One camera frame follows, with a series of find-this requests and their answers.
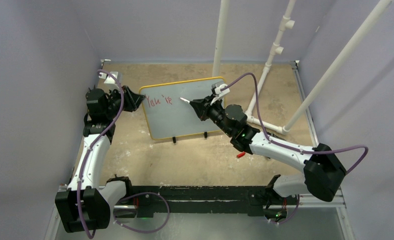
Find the yellow framed whiteboard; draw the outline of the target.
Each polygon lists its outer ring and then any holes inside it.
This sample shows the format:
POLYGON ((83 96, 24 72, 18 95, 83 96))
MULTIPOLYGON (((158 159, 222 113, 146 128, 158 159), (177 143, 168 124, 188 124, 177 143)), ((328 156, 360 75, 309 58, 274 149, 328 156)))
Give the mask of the yellow framed whiteboard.
POLYGON ((201 121, 191 105, 180 97, 189 101, 203 99, 212 94, 212 85, 220 81, 226 82, 219 76, 141 87, 139 94, 146 97, 141 106, 150 137, 153 140, 171 140, 219 132, 211 120, 201 121))

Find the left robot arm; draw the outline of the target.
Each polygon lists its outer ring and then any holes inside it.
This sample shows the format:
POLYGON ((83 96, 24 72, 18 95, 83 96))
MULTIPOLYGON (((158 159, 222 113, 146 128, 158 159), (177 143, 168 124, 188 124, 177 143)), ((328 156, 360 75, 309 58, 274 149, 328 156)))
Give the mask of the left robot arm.
POLYGON ((115 133, 115 121, 121 112, 139 109, 146 97, 129 87, 105 92, 100 88, 85 94, 87 113, 84 116, 83 151, 67 189, 56 194, 55 205, 67 233, 85 232, 108 227, 115 204, 134 199, 132 184, 126 176, 115 176, 99 189, 106 154, 115 133))

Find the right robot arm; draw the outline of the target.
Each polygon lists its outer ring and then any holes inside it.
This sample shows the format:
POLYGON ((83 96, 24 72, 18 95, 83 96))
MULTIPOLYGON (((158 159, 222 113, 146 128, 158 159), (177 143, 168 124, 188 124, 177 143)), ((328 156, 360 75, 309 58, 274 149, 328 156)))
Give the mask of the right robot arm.
POLYGON ((266 189, 265 196, 273 204, 285 197, 312 194, 324 202, 331 202, 347 170, 331 148, 320 143, 316 147, 297 145, 269 135, 247 123, 242 107, 222 101, 212 103, 212 96, 189 102, 201 121, 211 120, 229 138, 239 152, 277 160, 301 172, 301 174, 276 176, 266 189))

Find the red whiteboard marker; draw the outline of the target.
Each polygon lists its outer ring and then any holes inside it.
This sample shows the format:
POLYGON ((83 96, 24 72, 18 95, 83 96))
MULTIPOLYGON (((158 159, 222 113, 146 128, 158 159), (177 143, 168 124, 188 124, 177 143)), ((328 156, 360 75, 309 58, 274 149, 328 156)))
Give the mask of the red whiteboard marker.
POLYGON ((179 99, 182 100, 183 102, 187 103, 187 104, 190 104, 190 101, 188 99, 185 99, 183 97, 180 97, 179 99))

